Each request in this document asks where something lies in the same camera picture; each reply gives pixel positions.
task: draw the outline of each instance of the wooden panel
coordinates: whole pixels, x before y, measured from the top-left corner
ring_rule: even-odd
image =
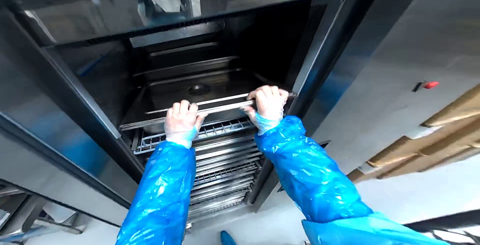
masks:
[[[475,156],[479,153],[480,153],[480,148],[470,146],[469,148],[466,148],[465,150],[462,150],[462,151],[460,151],[456,154],[453,154],[452,156],[448,156],[446,158],[443,158],[443,159],[439,160],[438,162],[427,166],[424,169],[420,169],[418,172],[425,172],[425,171],[430,170],[432,168],[436,168],[436,167],[443,166],[443,165],[446,165],[446,164],[449,164],[449,163],[465,160],[465,159],[468,159],[469,157]]]
[[[378,178],[388,178],[413,172],[426,171],[430,168],[465,159],[472,148],[480,142],[480,118],[455,131],[447,137],[425,148],[416,156],[381,174]]]
[[[428,156],[442,156],[456,154],[465,149],[465,146],[473,144],[480,139],[480,118],[470,124],[456,130],[447,137],[420,150],[420,153]]]
[[[383,167],[390,163],[412,157],[417,154],[421,149],[428,147],[438,141],[441,141],[442,139],[453,134],[454,132],[473,123],[477,119],[480,118],[470,117],[452,122],[448,125],[445,125],[438,131],[435,131],[428,136],[418,139],[410,139],[406,136],[403,136],[397,141],[395,141],[393,144],[389,145],[387,148],[373,156],[371,159],[368,160],[368,162],[375,167]]]
[[[358,183],[360,181],[364,181],[364,180],[369,180],[369,179],[374,179],[376,178],[377,176],[397,167],[398,165],[400,165],[403,161],[405,160],[408,160],[409,158],[404,158],[403,160],[401,161],[397,161],[397,162],[393,162],[391,164],[388,164],[386,166],[383,166],[383,167],[379,167],[377,171],[375,172],[371,172],[371,173],[362,173],[360,170],[358,169],[355,169],[353,171],[351,171],[350,174],[347,175],[347,177],[354,183]]]
[[[480,114],[480,84],[433,115],[424,124],[429,127],[440,126],[478,114]]]

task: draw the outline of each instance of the blue plastic sleeve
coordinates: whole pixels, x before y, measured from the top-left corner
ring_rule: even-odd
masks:
[[[255,141],[307,220],[323,223],[373,213],[325,150],[305,136],[299,118],[286,116]]]
[[[329,223],[302,221],[312,245],[448,245],[387,219],[382,213]]]
[[[180,245],[195,179],[195,150],[163,142],[145,167],[117,245]]]

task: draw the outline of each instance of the commercial oven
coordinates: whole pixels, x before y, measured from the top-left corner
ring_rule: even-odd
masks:
[[[363,41],[367,57],[410,2],[2,0],[1,53],[8,64],[3,75],[15,71],[23,79],[8,85],[11,91],[3,96],[27,85],[31,90],[18,92],[15,104],[2,98],[3,130],[15,141],[33,137],[27,144],[37,147],[29,156],[40,156],[92,192],[71,199],[59,192],[62,186],[52,192],[33,184],[32,174],[52,171],[26,172],[34,160],[11,161],[9,167],[22,176],[0,178],[119,225],[118,214],[126,214],[145,163],[165,140],[166,110],[187,99],[209,114],[193,142],[197,169],[188,222],[257,211],[275,193],[278,179],[256,148],[255,126],[238,109],[252,103],[246,95],[261,85],[278,85],[291,93],[285,113],[302,118],[345,47]],[[369,36],[372,19],[381,25]],[[352,41],[358,33],[362,39]],[[40,107],[45,101],[32,99],[37,97],[55,108],[50,118],[67,121],[48,123]],[[321,120],[321,114],[309,119],[308,135]],[[41,129],[33,126],[37,121],[45,122]],[[65,127],[75,128],[89,148],[77,149],[70,138],[57,143],[51,135],[68,138]],[[102,198],[96,208],[82,201],[96,197]]]

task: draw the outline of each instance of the drain hole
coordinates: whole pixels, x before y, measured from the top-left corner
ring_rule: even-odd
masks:
[[[197,84],[188,89],[188,93],[192,96],[201,96],[210,92],[212,88],[208,85]]]

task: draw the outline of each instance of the gloved hand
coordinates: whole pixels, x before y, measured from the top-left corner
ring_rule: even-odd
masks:
[[[283,119],[283,107],[289,93],[277,86],[264,85],[250,92],[247,99],[255,98],[258,113],[251,106],[241,108],[258,128],[258,135],[273,129]]]
[[[207,115],[197,115],[197,111],[198,106],[195,103],[190,105],[187,100],[175,102],[166,112],[166,140],[190,148],[192,140],[197,136],[201,124],[207,117]]]

